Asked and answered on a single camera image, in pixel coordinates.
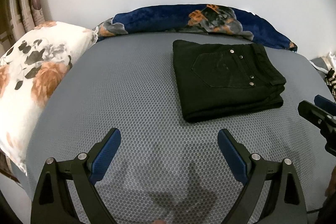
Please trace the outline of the person's right hand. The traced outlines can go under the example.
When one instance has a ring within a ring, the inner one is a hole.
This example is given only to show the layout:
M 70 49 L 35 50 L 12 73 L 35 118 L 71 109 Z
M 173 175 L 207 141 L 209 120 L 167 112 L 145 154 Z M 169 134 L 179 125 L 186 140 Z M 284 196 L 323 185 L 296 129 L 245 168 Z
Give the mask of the person's right hand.
M 331 173 L 329 185 L 325 191 L 325 197 L 327 198 L 331 197 L 335 193 L 335 191 L 336 191 L 336 167 L 334 167 Z

